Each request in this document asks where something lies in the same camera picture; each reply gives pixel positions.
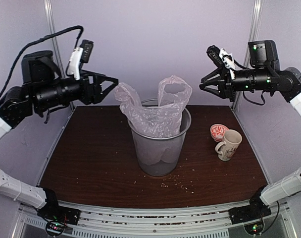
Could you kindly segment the pink plastic trash bag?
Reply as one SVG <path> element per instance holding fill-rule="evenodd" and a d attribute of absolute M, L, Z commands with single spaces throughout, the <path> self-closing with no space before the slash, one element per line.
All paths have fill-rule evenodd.
<path fill-rule="evenodd" d="M 126 83 L 115 88 L 120 110 L 137 132 L 154 138 L 167 138 L 179 133 L 182 112 L 189 102 L 192 87 L 178 76 L 160 81 L 156 106 L 144 106 L 135 89 Z"/>

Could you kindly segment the grey mesh trash bin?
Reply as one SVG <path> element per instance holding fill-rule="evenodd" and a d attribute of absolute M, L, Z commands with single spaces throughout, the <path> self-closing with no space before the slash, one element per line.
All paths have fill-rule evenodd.
<path fill-rule="evenodd" d="M 184 109 L 179 133 L 167 138 L 143 135 L 136 131 L 131 122 L 128 122 L 133 136 L 137 161 L 142 171 L 153 177 L 170 174 L 177 166 L 191 122 L 190 112 L 188 109 Z"/>

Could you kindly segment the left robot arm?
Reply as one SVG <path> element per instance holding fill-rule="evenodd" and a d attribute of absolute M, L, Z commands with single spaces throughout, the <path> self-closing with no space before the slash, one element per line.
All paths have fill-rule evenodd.
<path fill-rule="evenodd" d="M 48 119 L 51 113 L 69 107 L 73 101 L 98 104 L 118 85 L 116 78 L 83 69 L 78 79 L 62 78 L 49 50 L 25 55 L 21 68 L 22 86 L 10 88 L 0 99 L 0 139 L 32 114 L 44 117 L 47 113 Z M 52 220 L 63 216 L 53 190 L 23 183 L 1 169 L 0 194 L 33 206 Z"/>

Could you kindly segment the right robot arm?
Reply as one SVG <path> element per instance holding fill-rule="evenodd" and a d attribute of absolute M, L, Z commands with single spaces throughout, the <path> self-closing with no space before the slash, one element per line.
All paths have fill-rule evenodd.
<path fill-rule="evenodd" d="M 250 68 L 239 66 L 231 54 L 215 45 L 206 53 L 217 69 L 201 79 L 199 88 L 221 99 L 234 101 L 237 92 L 279 92 L 301 117 L 301 72 L 295 67 L 280 69 L 273 40 L 248 43 Z M 266 207 L 282 198 L 301 192 L 301 167 L 276 183 L 260 188 L 250 199 L 246 215 L 256 219 Z"/>

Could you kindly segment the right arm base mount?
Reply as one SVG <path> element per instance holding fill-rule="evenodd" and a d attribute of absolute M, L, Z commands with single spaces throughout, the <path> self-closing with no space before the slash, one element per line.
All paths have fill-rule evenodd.
<path fill-rule="evenodd" d="M 256 236 L 265 230 L 264 217 L 271 215 L 268 207 L 259 208 L 257 205 L 234 207 L 229 211 L 232 225 L 243 224 L 247 234 Z"/>

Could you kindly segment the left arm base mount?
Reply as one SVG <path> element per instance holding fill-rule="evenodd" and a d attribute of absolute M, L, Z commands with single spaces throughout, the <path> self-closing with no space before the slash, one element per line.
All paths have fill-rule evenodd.
<path fill-rule="evenodd" d="M 77 225 L 81 211 L 79 209 L 58 206 L 57 209 L 43 207 L 36 209 L 37 215 L 45 222 L 45 231 L 50 237 L 62 235 L 69 225 Z"/>

